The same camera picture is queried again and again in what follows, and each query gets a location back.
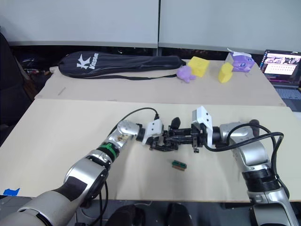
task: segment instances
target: white bracket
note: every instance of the white bracket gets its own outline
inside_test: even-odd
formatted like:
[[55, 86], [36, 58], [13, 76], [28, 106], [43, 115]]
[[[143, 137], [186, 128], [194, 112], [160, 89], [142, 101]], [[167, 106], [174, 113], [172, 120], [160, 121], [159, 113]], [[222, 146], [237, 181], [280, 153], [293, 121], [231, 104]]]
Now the white bracket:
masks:
[[212, 127], [212, 118], [208, 111], [203, 107], [199, 107], [197, 110], [192, 112], [192, 124], [194, 124], [199, 130], [200, 124], [204, 124], [206, 126], [207, 132], [207, 145], [212, 147], [212, 135], [213, 135], [213, 127]]
[[142, 144], [145, 144], [149, 137], [159, 137], [163, 134], [161, 119], [156, 119], [147, 124]]

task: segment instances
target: yellow cheese toy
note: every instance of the yellow cheese toy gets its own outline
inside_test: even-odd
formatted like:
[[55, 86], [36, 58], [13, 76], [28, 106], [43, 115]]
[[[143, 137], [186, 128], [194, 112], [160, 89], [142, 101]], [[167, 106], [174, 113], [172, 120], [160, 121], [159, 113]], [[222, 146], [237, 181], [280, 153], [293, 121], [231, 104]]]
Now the yellow cheese toy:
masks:
[[209, 64], [209, 60], [194, 56], [193, 58], [191, 58], [187, 65], [191, 67], [193, 75], [203, 77]]
[[230, 80], [232, 77], [232, 70], [233, 70], [233, 65], [230, 63], [224, 63], [221, 67], [220, 72], [218, 73], [218, 80], [221, 83], [225, 83]]

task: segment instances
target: purple plush toy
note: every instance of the purple plush toy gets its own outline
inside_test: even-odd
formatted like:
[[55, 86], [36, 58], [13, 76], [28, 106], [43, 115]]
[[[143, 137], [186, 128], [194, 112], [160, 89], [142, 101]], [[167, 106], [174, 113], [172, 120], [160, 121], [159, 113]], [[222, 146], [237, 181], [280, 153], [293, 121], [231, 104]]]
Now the purple plush toy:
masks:
[[251, 54], [235, 52], [231, 49], [227, 49], [228, 54], [225, 62], [229, 62], [233, 65], [233, 72], [249, 72], [253, 67], [255, 61], [252, 59]]
[[182, 79], [186, 83], [189, 83], [190, 80], [195, 80], [196, 76], [191, 74], [191, 68], [189, 66], [180, 67], [177, 71], [177, 76], [179, 79]]

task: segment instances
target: black chair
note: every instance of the black chair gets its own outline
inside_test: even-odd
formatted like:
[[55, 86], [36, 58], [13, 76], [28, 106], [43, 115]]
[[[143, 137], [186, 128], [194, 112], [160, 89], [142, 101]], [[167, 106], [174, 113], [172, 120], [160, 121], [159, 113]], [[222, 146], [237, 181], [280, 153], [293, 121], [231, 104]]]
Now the black chair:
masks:
[[31, 104], [23, 83], [8, 42], [0, 33], [0, 146]]

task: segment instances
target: table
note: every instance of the table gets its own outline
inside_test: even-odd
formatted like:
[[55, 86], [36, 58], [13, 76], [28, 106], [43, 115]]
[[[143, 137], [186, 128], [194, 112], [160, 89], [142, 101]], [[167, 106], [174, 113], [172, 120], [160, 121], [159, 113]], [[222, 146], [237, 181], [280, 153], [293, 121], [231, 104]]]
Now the table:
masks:
[[[125, 79], [85, 80], [62, 75], [58, 67], [36, 99], [102, 100], [168, 104], [218, 104], [285, 106], [258, 65], [249, 73], [234, 72], [231, 80], [221, 84], [218, 72], [224, 61], [211, 61], [203, 78], [187, 84], [178, 78], [149, 81]], [[159, 77], [175, 70], [120, 73], [127, 76]]]
[[[165, 128], [180, 117], [182, 128], [191, 123], [199, 105], [146, 104], [80, 100], [36, 99], [0, 147], [0, 194], [20, 188], [19, 196], [37, 196], [58, 188], [69, 167], [104, 141], [111, 128], [128, 112], [150, 106], [158, 110]], [[285, 134], [278, 151], [277, 168], [291, 200], [301, 200], [299, 139], [301, 122], [288, 107], [205, 105], [213, 124], [258, 119], [271, 131]], [[128, 119], [146, 125], [152, 111]], [[271, 142], [263, 144], [271, 156]], [[173, 160], [187, 164], [182, 172]], [[213, 153], [190, 145], [178, 151], [150, 151], [135, 142], [114, 162], [108, 177], [109, 198], [119, 200], [187, 200], [248, 202], [245, 182], [231, 151]]]

